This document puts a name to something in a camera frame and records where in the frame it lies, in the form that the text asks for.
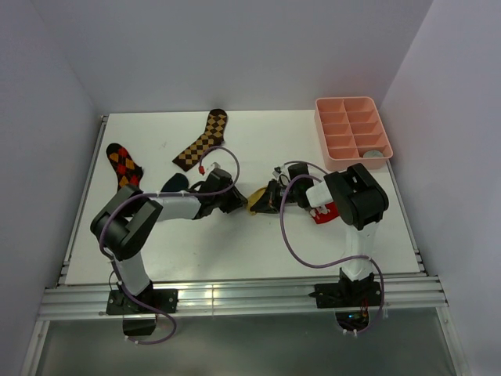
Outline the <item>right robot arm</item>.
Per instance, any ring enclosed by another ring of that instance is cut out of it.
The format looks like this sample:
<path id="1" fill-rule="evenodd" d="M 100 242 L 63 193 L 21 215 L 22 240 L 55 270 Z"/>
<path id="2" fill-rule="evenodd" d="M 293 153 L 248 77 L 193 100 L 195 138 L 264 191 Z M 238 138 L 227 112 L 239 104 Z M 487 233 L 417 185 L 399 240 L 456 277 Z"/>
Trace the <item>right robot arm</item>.
<path id="1" fill-rule="evenodd" d="M 317 223 L 341 219 L 346 229 L 345 256 L 325 264 L 306 262 L 293 250 L 285 230 L 285 206 L 296 204 Z M 292 257 L 310 269 L 340 267 L 346 280 L 338 290 L 342 302 L 356 305 L 366 295 L 363 282 L 382 274 L 373 259 L 377 227 L 389 209 L 389 199 L 367 168 L 357 163 L 341 172 L 328 173 L 306 161 L 288 161 L 274 169 L 268 185 L 248 198 L 247 211 L 277 214 L 280 230 Z"/>

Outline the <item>yellow ankle sock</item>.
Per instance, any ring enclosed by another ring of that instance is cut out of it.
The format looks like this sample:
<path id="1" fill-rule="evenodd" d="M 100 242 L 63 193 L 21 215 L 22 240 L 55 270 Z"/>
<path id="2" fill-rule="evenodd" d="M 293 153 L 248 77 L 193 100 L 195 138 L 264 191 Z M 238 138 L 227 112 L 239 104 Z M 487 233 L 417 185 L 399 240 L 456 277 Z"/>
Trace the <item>yellow ankle sock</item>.
<path id="1" fill-rule="evenodd" d="M 266 191 L 266 187 L 259 188 L 255 192 L 253 192 L 248 198 L 247 198 L 247 211 L 251 215 L 256 215 L 257 212 L 252 211 L 251 208 L 258 202 L 258 200 L 263 196 L 263 194 Z"/>

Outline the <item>grey ankle sock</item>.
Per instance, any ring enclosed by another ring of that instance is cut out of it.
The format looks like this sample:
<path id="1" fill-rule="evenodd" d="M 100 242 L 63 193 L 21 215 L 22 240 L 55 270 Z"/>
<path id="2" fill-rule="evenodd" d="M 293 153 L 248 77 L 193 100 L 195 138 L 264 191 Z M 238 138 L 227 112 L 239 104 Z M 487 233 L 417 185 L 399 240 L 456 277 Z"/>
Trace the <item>grey ankle sock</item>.
<path id="1" fill-rule="evenodd" d="M 362 157 L 365 159 L 384 158 L 384 153 L 380 150 L 367 150 Z"/>

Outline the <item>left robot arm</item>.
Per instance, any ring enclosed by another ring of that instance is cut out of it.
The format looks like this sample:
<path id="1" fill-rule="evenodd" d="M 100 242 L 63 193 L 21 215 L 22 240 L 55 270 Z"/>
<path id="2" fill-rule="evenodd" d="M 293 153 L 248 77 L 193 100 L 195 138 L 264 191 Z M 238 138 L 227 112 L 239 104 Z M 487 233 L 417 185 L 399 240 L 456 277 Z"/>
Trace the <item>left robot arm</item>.
<path id="1" fill-rule="evenodd" d="M 155 225 L 174 219 L 202 219 L 215 209 L 229 214 L 246 204 L 231 174 L 221 168 L 213 169 L 193 186 L 176 173 L 159 193 L 144 193 L 132 184 L 123 186 L 92 220 L 90 230 L 127 291 L 125 305 L 143 313 L 153 302 L 153 282 L 146 273 L 141 250 Z"/>

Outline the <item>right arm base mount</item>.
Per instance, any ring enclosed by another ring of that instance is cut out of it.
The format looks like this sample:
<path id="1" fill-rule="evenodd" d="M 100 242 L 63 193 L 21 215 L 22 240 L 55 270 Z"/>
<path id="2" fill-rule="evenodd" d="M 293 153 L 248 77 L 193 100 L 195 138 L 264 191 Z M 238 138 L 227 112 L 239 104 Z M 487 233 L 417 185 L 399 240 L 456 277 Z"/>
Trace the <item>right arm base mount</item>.
<path id="1" fill-rule="evenodd" d="M 354 336 L 370 326 L 369 309 L 378 308 L 377 313 L 381 314 L 384 304 L 380 283 L 370 278 L 363 281 L 342 278 L 336 283 L 315 284 L 308 297 L 315 300 L 317 309 L 333 309 L 337 325 Z"/>

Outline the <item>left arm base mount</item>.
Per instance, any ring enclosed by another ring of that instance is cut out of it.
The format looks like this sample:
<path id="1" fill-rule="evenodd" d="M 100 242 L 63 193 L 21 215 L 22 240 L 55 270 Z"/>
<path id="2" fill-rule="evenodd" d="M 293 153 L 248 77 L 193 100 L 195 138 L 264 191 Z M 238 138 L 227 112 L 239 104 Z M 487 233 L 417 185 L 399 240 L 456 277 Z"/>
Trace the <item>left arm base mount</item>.
<path id="1" fill-rule="evenodd" d="M 172 329 L 177 323 L 171 316 L 178 305 L 177 289 L 147 288 L 138 296 L 129 297 L 122 289 L 112 290 L 106 304 L 107 316 L 121 316 L 122 330 L 129 338 L 145 338 L 153 334 L 162 316 L 172 322 Z"/>

